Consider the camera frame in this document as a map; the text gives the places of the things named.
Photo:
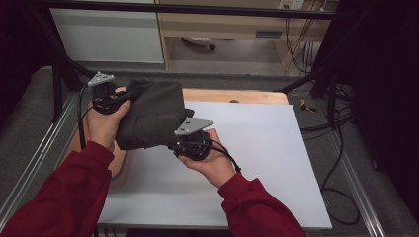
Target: white table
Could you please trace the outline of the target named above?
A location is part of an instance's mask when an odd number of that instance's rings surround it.
[[[194,118],[214,121],[248,180],[259,178],[305,230],[331,222],[289,105],[186,102]],[[109,191],[100,224],[155,228],[226,228],[217,189],[159,146],[133,154],[124,186]]]

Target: silver metal plate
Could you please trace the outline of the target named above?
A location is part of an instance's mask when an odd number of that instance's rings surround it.
[[[213,125],[213,121],[211,120],[186,118],[181,126],[175,130],[175,135],[190,135],[211,125]]]
[[[115,79],[114,75],[107,75],[98,71],[98,73],[96,73],[96,75],[87,83],[87,86],[89,87],[97,86],[99,84],[109,82],[114,79]]]

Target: black cloth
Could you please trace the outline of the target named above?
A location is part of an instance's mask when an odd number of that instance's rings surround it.
[[[0,2],[0,123],[15,110],[31,83],[32,74],[45,66],[55,71],[54,91],[60,109],[60,79],[72,91],[82,84],[66,55],[52,14],[30,0]]]
[[[131,90],[139,97],[120,123],[118,147],[134,150],[175,144],[175,130],[193,115],[193,111],[185,109],[181,84],[135,80],[126,88],[127,93]]]

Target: red sleeve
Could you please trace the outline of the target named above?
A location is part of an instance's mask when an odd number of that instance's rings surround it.
[[[258,179],[249,182],[238,173],[218,192],[234,236],[305,236],[293,214]]]
[[[111,182],[114,154],[89,141],[52,172],[1,236],[92,236]]]

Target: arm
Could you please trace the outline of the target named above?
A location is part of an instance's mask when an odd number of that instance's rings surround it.
[[[219,142],[214,129],[207,133]],[[234,236],[305,236],[293,214],[259,180],[249,182],[240,173],[235,174],[230,160],[223,154],[212,151],[203,161],[184,156],[179,159],[219,188],[218,193],[224,198],[222,208]]]
[[[234,236],[305,236],[293,214],[256,179],[234,175],[218,190]]]
[[[1,236],[91,236],[108,193],[114,140],[130,101],[109,116],[87,114],[90,139],[71,152],[37,195],[6,223]]]

